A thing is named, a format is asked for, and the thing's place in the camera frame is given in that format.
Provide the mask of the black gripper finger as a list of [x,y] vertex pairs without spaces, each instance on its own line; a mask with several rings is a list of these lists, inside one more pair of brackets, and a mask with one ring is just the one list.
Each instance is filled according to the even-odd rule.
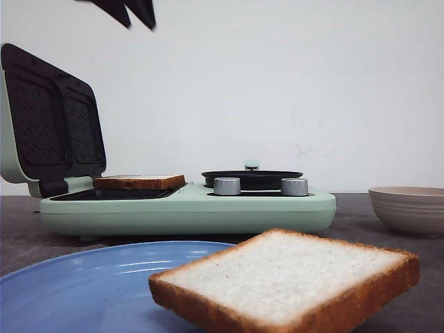
[[118,0],[85,0],[105,11],[109,16],[126,28],[131,27],[130,18],[123,1]]
[[155,30],[156,20],[152,0],[125,0],[125,5],[150,31]]

